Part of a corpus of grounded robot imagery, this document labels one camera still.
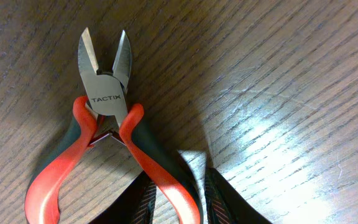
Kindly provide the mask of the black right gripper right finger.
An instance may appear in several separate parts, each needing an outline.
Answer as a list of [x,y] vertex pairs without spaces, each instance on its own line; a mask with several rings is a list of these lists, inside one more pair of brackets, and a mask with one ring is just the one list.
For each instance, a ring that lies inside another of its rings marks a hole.
[[208,223],[271,224],[215,168],[207,167],[205,170],[204,196]]

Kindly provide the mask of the red handled pliers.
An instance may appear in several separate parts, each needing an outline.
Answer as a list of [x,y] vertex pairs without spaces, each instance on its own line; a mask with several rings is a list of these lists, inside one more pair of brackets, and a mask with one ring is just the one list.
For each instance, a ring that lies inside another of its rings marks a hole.
[[132,68],[132,51],[122,33],[109,71],[102,71],[89,30],[78,44],[78,70],[85,95],[73,104],[73,118],[62,141],[37,168],[25,196],[29,223],[58,223],[58,194],[63,181],[83,154],[97,142],[113,138],[123,144],[174,207],[181,223],[202,223],[203,208],[191,174],[152,134],[144,107],[127,106],[126,94]]

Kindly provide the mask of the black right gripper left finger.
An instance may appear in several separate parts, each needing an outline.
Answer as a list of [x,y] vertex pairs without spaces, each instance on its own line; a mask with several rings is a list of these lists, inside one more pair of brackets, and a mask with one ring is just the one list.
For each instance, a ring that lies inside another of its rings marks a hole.
[[151,224],[154,217],[156,185],[142,171],[125,191],[91,224]]

